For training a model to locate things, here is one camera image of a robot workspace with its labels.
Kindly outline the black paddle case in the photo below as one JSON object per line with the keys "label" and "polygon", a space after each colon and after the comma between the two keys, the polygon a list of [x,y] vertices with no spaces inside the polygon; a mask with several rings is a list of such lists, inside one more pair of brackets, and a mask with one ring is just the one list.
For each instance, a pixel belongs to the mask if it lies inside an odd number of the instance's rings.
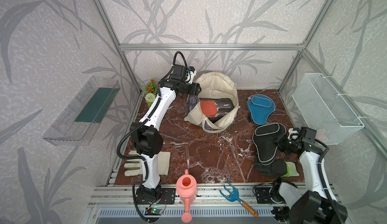
{"label": "black paddle case", "polygon": [[286,133],[282,123],[269,123],[259,126],[253,133],[253,143],[257,149],[258,163],[270,165],[276,157],[278,138]]}

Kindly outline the beige canvas bag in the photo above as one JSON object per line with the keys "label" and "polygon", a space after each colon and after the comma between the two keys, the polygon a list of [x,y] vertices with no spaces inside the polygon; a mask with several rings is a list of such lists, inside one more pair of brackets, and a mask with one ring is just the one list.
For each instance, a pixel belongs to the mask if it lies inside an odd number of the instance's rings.
{"label": "beige canvas bag", "polygon": [[200,126],[208,133],[225,131],[239,109],[236,84],[219,72],[205,73],[196,83],[202,91],[198,96],[188,96],[184,121]]}

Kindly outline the blue paddle case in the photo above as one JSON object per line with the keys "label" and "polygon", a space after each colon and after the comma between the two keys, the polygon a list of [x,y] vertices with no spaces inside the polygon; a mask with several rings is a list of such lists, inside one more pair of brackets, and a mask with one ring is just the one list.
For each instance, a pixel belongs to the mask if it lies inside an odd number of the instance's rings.
{"label": "blue paddle case", "polygon": [[256,125],[264,125],[269,116],[275,112],[274,101],[265,95],[252,95],[248,97],[247,106],[249,117]]}

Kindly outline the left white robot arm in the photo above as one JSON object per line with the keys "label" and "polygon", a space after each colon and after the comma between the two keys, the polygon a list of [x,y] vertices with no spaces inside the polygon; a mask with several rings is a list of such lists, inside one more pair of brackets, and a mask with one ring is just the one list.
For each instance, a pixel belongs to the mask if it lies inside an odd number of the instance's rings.
{"label": "left white robot arm", "polygon": [[201,91],[198,83],[163,79],[157,85],[157,96],[148,112],[139,123],[131,125],[132,143],[143,162],[143,182],[139,184],[139,197],[146,196],[154,200],[161,197],[158,154],[162,149],[164,140],[159,129],[168,108],[176,98],[176,94],[197,96]]}

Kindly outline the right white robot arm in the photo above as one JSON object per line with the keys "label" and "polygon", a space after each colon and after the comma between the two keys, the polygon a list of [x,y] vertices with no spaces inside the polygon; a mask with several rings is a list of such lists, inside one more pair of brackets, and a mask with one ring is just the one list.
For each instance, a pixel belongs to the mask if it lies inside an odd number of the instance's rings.
{"label": "right white robot arm", "polygon": [[283,178],[274,181],[273,195],[289,207],[290,224],[344,224],[348,213],[339,204],[325,173],[327,145],[315,138],[291,134],[278,141],[284,150],[299,157],[305,177],[305,191]]}

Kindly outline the red ping pong paddle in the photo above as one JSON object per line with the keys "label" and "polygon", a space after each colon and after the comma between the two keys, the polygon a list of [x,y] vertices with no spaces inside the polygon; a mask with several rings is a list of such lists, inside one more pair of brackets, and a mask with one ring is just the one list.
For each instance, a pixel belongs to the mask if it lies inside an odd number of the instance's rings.
{"label": "red ping pong paddle", "polygon": [[223,101],[221,99],[217,100],[201,100],[201,111],[208,118],[219,118],[225,116],[227,113],[231,112],[234,108],[232,102],[229,99]]}

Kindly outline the black and green glove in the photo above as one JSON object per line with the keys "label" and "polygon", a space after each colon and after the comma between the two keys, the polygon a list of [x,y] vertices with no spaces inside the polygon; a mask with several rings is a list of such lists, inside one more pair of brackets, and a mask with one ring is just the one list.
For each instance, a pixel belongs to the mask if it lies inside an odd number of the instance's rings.
{"label": "black and green glove", "polygon": [[253,166],[261,176],[269,178],[298,177],[300,175],[295,163],[282,159],[275,159],[268,165],[254,161]]}

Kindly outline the green artificial plant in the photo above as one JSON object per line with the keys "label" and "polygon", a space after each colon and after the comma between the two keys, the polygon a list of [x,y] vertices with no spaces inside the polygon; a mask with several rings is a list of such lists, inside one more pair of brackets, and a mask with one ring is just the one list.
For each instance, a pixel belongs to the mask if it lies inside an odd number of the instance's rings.
{"label": "green artificial plant", "polygon": [[147,103],[147,106],[150,108],[154,103],[157,97],[157,82],[154,79],[151,79],[145,86],[143,90],[144,98]]}

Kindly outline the blue hand rake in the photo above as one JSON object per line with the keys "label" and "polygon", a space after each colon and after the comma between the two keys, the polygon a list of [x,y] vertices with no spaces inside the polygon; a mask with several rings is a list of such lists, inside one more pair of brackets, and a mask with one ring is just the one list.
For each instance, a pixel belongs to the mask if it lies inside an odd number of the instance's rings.
{"label": "blue hand rake", "polygon": [[232,188],[232,190],[228,189],[226,185],[223,185],[224,189],[219,191],[220,194],[229,202],[236,202],[236,201],[239,202],[242,205],[242,207],[246,209],[252,216],[254,216],[255,218],[258,218],[259,213],[255,211],[249,204],[247,204],[246,202],[240,199],[238,189],[235,186],[233,186],[229,180],[227,181],[227,184],[229,187]]}

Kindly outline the beige work glove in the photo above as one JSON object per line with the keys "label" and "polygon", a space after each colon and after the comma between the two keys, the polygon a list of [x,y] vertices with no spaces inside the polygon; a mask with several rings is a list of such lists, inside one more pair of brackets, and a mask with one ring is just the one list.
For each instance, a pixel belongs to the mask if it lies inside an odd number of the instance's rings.
{"label": "beige work glove", "polygon": [[[153,160],[153,167],[155,166],[158,169],[159,175],[167,176],[169,173],[169,164],[170,164],[170,152],[161,151],[157,154],[157,160]],[[124,164],[124,176],[138,176],[143,174],[143,161],[136,159],[127,159]]]}

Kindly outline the pink watering can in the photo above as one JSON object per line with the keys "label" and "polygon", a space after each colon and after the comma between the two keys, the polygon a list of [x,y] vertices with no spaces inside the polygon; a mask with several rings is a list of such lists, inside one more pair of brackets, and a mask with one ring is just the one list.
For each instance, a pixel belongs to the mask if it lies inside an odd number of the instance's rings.
{"label": "pink watering can", "polygon": [[198,195],[197,181],[194,176],[189,174],[188,169],[186,169],[184,175],[178,179],[176,191],[184,204],[184,213],[182,214],[181,220],[187,224],[192,220],[190,205]]}

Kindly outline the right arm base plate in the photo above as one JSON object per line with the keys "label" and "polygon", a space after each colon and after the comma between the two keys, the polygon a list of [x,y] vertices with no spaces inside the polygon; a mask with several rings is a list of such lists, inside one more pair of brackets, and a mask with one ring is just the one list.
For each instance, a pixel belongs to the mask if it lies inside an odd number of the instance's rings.
{"label": "right arm base plate", "polygon": [[254,189],[257,204],[282,204],[283,200],[271,194],[271,187],[258,186]]}

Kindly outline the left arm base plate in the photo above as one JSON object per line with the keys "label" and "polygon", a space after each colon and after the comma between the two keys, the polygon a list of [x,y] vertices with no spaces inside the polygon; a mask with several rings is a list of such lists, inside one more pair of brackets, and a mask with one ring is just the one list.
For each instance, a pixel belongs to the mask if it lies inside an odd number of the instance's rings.
{"label": "left arm base plate", "polygon": [[138,188],[135,192],[136,203],[150,205],[152,203],[172,205],[175,203],[175,188],[159,188],[156,190]]}

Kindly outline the clear plastic wall shelf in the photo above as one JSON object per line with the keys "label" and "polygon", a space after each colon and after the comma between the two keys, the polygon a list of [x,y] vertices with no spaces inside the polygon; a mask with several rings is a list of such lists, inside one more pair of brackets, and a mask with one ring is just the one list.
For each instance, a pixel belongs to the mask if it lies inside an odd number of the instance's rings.
{"label": "clear plastic wall shelf", "polygon": [[90,77],[42,138],[54,146],[88,146],[120,89],[118,80]]}

